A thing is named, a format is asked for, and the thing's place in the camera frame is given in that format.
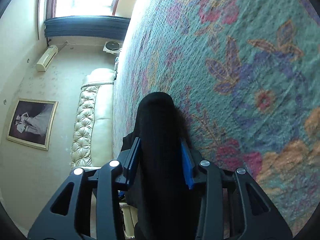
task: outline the floral bedspread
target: floral bedspread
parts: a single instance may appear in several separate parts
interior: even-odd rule
[[[114,93],[114,155],[140,100],[170,94],[193,147],[246,168],[295,235],[320,201],[320,18],[308,0],[137,0]]]

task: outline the framed picture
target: framed picture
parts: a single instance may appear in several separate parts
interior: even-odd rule
[[[57,104],[58,101],[19,98],[11,118],[7,139],[48,150]]]

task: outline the wedding portrait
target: wedding portrait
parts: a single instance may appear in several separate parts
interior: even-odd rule
[[[57,101],[19,99],[12,116],[8,140],[48,150]]]

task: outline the bride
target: bride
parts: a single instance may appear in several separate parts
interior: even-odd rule
[[[15,121],[17,130],[20,133],[25,131],[45,136],[47,134],[51,111],[52,106],[47,104],[43,111],[35,117],[29,116],[27,112],[22,115],[18,115]]]

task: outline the air conditioner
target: air conditioner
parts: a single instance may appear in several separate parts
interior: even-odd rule
[[[119,54],[122,48],[122,43],[118,43],[115,41],[107,41],[104,44],[103,51],[111,54]]]
[[[39,59],[38,63],[36,64],[36,69],[39,72],[45,72],[57,53],[58,47],[56,45],[51,45]]]

